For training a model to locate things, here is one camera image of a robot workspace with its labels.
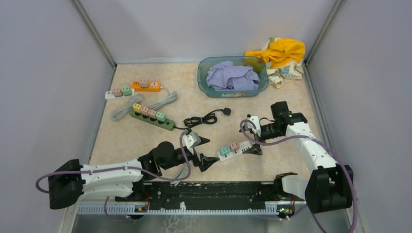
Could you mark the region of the teal usb charger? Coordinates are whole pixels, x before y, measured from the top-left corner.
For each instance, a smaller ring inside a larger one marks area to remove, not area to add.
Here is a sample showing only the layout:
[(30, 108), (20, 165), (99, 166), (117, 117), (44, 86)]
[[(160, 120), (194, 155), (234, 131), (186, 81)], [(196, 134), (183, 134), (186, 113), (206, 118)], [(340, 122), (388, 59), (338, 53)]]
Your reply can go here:
[(228, 153), (231, 152), (231, 148), (230, 147), (223, 147), (222, 149), (220, 149), (219, 153), (221, 156), (226, 156)]

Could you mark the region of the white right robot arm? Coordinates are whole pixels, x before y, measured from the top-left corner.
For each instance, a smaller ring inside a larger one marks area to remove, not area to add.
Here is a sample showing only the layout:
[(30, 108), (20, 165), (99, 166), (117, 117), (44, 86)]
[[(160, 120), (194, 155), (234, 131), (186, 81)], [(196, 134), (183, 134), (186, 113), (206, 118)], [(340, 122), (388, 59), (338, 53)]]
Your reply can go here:
[(332, 150), (314, 136), (305, 116), (290, 111), (285, 101), (272, 104), (271, 111), (271, 123), (261, 125), (257, 116), (248, 115), (240, 123), (240, 132), (249, 131), (253, 137), (247, 138), (260, 146), (269, 146), (268, 139), (280, 139), (273, 145), (292, 141), (310, 171), (308, 179), (293, 172), (278, 174), (274, 180), (275, 197), (286, 200), (293, 195), (305, 200), (314, 214), (352, 207), (351, 167), (333, 158)]

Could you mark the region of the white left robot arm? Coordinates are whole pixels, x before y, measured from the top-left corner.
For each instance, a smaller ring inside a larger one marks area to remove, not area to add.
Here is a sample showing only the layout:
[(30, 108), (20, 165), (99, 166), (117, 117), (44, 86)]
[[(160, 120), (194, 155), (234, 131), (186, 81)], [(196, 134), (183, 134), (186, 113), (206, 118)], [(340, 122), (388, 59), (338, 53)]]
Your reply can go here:
[(161, 171), (178, 165), (194, 165), (206, 171), (219, 161), (217, 157), (198, 154), (195, 147), (210, 142), (194, 134), (184, 135), (182, 146), (175, 148), (171, 142), (159, 143), (147, 154), (124, 163), (90, 166), (72, 159), (48, 177), (49, 208), (64, 209), (81, 199), (117, 197), (139, 201), (146, 194), (142, 182), (155, 178), (177, 182), (188, 178), (166, 178)]

